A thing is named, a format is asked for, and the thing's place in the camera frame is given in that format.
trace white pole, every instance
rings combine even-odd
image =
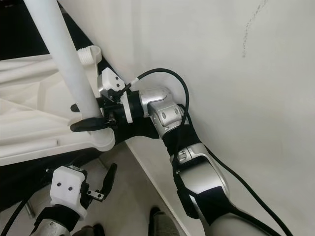
[[[101,117],[102,114],[79,60],[57,0],[24,0],[24,2],[78,105],[82,118]],[[93,131],[91,134],[94,144],[99,150],[106,151],[114,146],[115,137],[112,129]]]

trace white wall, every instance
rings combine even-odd
[[[201,140],[295,235],[314,234],[315,1],[60,2],[126,81],[156,67],[182,75]],[[184,102],[180,86],[167,75],[144,83],[140,86],[167,83]],[[160,141],[136,138],[128,144],[188,231],[197,235],[198,222],[184,216],[172,190]],[[232,201],[276,227],[227,177]]]

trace gray floor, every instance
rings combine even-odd
[[[101,187],[106,174],[104,166],[109,167],[111,163],[118,165],[112,192],[103,203],[92,202],[87,218],[79,222],[73,232],[85,225],[101,223],[105,228],[106,236],[147,236],[151,207],[159,206],[167,214],[170,213],[125,143],[116,146],[83,167],[88,171],[87,183],[90,184],[91,189]],[[49,189],[50,187],[47,186],[31,198],[36,216],[42,209],[49,206]],[[0,213],[1,231],[15,207]],[[8,236],[29,235],[33,229],[33,223],[34,220],[29,219],[23,209]]]

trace floor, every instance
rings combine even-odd
[[[147,236],[149,212],[152,206],[159,206],[168,215],[171,213],[125,143],[83,166],[88,172],[87,183],[90,184],[91,189],[101,187],[107,171],[105,167],[109,167],[111,163],[118,165],[111,193],[103,203],[92,202],[87,218],[78,222],[73,232],[85,225],[101,223],[105,228],[106,236]],[[47,186],[32,196],[31,204],[36,216],[50,205],[49,190],[50,186]],[[15,207],[0,213],[1,231]],[[29,235],[33,223],[34,219],[29,219],[23,209],[8,236]],[[184,236],[185,233],[178,225],[177,228]]]

